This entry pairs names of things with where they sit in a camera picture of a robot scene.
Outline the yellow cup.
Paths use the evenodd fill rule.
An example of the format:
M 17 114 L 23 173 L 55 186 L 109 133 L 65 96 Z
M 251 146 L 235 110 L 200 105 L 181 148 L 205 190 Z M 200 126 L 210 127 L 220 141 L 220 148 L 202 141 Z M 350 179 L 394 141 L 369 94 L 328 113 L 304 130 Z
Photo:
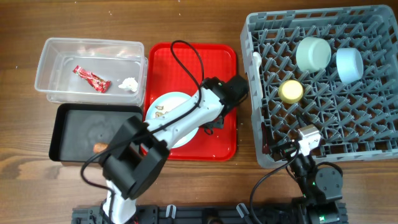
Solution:
M 295 80 L 287 80 L 283 82 L 279 89 L 279 98 L 288 104 L 294 104 L 299 102 L 304 94 L 303 86 L 300 82 Z

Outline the white plastic spoon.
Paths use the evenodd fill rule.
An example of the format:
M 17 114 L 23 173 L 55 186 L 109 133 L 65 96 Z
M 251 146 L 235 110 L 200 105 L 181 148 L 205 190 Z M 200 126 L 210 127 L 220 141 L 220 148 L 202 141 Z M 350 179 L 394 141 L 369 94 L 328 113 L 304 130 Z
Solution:
M 260 67 L 262 63 L 262 57 L 259 52 L 253 52 L 253 62 L 254 65 L 256 66 L 256 76 L 257 76 L 257 90 L 258 90 L 258 95 L 260 99 L 263 99 L 263 91 L 262 91 L 262 84 L 261 84 L 261 77 L 260 77 Z

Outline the light blue plate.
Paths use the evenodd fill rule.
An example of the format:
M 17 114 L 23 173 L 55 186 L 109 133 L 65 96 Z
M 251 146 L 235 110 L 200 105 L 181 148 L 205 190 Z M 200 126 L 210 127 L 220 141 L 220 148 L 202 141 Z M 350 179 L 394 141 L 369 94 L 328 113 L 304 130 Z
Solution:
M 177 106 L 181 105 L 185 101 L 189 100 L 191 98 L 190 95 L 182 92 L 170 92 L 166 93 L 158 99 L 156 99 L 150 106 L 149 109 L 146 112 L 146 119 L 154 119 L 158 117 L 159 115 L 166 114 L 169 111 L 173 110 Z M 157 110 L 155 106 L 164 106 L 163 110 Z M 190 133 L 188 133 L 186 136 L 181 138 L 179 141 L 176 142 L 176 144 L 173 146 L 174 148 L 182 147 L 185 144 L 187 144 L 189 141 L 191 141 L 196 133 L 198 131 L 198 128 L 194 129 Z

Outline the green bowl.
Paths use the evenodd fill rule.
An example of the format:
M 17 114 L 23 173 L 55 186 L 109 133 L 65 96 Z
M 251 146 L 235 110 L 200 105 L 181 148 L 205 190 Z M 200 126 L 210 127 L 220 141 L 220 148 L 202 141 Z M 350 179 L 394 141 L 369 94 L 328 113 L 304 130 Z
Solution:
M 299 43 L 295 57 L 302 72 L 318 72 L 330 63 L 331 47 L 324 39 L 306 37 Z

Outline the light blue bowl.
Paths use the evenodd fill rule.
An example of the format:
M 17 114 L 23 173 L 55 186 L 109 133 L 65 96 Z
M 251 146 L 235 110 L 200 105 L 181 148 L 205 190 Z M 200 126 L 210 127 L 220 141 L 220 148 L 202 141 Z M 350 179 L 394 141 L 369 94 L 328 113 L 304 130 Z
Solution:
M 346 85 L 362 79 L 364 65 L 359 50 L 356 48 L 338 49 L 336 68 L 341 82 Z

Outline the white tissue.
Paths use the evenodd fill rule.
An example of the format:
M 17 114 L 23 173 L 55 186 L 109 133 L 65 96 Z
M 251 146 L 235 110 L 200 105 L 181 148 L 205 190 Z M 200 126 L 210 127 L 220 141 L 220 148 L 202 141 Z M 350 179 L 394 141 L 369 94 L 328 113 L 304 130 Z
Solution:
M 138 89 L 138 82 L 133 77 L 126 78 L 122 84 L 118 85 L 120 89 L 136 92 Z

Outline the red snack wrapper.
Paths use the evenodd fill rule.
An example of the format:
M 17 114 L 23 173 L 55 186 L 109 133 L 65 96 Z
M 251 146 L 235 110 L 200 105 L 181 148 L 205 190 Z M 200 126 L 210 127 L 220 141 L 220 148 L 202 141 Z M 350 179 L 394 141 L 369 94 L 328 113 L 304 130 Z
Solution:
M 102 78 L 96 76 L 93 72 L 89 72 L 79 65 L 75 67 L 73 73 L 77 74 L 80 78 L 86 80 L 88 84 L 91 85 L 99 93 L 106 93 L 111 86 L 111 81 L 103 80 Z

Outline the orange carrot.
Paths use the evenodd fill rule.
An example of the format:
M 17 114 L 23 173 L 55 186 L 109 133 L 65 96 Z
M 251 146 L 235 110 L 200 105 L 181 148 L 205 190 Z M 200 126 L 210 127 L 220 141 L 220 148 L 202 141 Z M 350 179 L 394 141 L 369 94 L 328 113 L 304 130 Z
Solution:
M 106 143 L 103 142 L 98 142 L 93 146 L 93 152 L 95 154 L 99 154 L 101 152 L 103 152 L 104 150 L 106 150 L 108 147 L 108 145 Z

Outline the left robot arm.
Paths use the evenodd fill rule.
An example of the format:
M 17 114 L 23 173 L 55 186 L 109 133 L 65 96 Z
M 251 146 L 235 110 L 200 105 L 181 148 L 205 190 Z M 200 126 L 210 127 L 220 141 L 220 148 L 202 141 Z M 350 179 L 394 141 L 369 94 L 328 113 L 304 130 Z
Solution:
M 239 75 L 228 82 L 206 78 L 190 99 L 165 115 L 125 120 L 99 157 L 108 187 L 103 210 L 110 223 L 126 223 L 134 216 L 137 198 L 158 178 L 181 138 L 225 117 L 248 91 L 248 81 Z

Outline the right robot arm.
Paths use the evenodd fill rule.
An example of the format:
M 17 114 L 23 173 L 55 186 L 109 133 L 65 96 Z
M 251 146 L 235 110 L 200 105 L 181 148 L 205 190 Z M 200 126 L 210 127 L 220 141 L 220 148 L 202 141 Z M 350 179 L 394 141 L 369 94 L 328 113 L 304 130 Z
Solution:
M 255 223 L 348 223 L 346 205 L 340 202 L 343 170 L 332 162 L 315 162 L 311 151 L 320 146 L 321 132 L 301 114 L 296 118 L 298 138 L 283 144 L 273 143 L 271 132 L 261 124 L 262 150 L 287 163 L 266 174 L 255 187 L 285 169 L 300 187 L 302 196 L 288 204 L 268 205 L 258 211 L 251 208 L 252 219 Z

